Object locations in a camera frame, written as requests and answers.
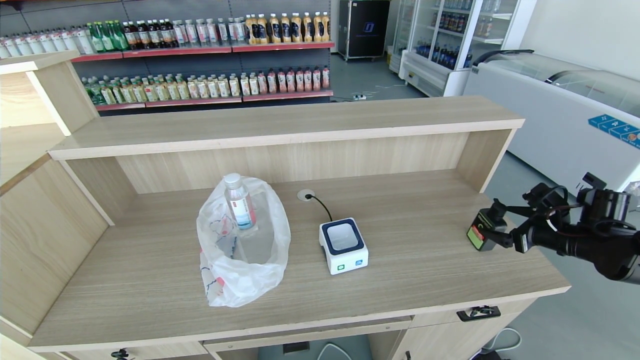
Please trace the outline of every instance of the white plastic bag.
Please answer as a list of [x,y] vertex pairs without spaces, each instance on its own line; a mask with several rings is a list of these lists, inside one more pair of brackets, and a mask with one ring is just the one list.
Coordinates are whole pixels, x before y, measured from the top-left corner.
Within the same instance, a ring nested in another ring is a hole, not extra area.
[[257,223],[239,230],[220,182],[198,214],[200,273],[210,306],[238,307],[280,284],[289,257],[291,230],[282,202],[269,184],[243,177]]

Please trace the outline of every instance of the checkout counter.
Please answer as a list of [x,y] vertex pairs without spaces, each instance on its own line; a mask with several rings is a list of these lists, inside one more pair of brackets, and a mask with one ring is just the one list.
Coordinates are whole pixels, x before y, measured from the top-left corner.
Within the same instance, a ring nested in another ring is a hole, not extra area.
[[[466,360],[570,287],[537,249],[478,252],[466,237],[523,123],[479,96],[96,114],[0,197],[3,334],[47,359],[254,360],[366,334],[374,360]],[[230,172],[282,200],[289,262],[256,301],[209,307],[195,219]],[[328,273],[326,214],[304,188],[357,220],[369,266]],[[481,306],[500,315],[457,314]]]

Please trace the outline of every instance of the freezer lid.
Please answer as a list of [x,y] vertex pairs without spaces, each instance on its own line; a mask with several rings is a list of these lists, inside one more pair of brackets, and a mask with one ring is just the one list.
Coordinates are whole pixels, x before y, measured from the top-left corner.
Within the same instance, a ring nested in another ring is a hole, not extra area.
[[482,55],[474,63],[491,63],[501,69],[546,81],[560,72],[590,70],[587,67],[534,54],[533,50],[498,50]]
[[640,117],[640,81],[602,70],[560,72],[551,85]]

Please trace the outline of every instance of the cabinet door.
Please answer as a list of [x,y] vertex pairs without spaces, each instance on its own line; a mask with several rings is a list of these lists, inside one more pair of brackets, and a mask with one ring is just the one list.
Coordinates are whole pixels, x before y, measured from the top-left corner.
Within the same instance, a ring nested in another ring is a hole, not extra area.
[[468,360],[519,314],[472,322],[453,322],[408,329],[392,360]]
[[[78,360],[113,360],[114,358],[111,357],[111,353],[118,350],[118,348],[112,348],[104,350],[71,351],[68,353]],[[208,351],[197,341],[164,344],[153,347],[131,347],[126,348],[126,351],[129,354],[128,359],[135,358],[136,360],[165,359],[170,357],[208,354]]]

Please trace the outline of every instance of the counter top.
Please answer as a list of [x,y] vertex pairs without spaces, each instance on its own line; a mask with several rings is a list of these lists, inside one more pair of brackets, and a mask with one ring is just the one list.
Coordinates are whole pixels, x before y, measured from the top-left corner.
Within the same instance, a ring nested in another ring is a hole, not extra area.
[[[292,236],[275,289],[239,308],[209,307],[195,219],[211,190],[139,195],[94,246],[29,347],[48,352],[212,340],[499,304],[570,287],[537,249],[520,254],[471,246],[465,233],[491,202],[455,170],[272,186]],[[368,267],[329,274],[317,240],[326,213],[296,198],[303,188],[314,189],[334,218],[355,218],[369,248]]]
[[44,69],[51,65],[77,58],[79,55],[78,50],[67,50],[2,59],[0,60],[0,75]]
[[102,117],[51,149],[56,160],[515,129],[484,97],[337,102]]

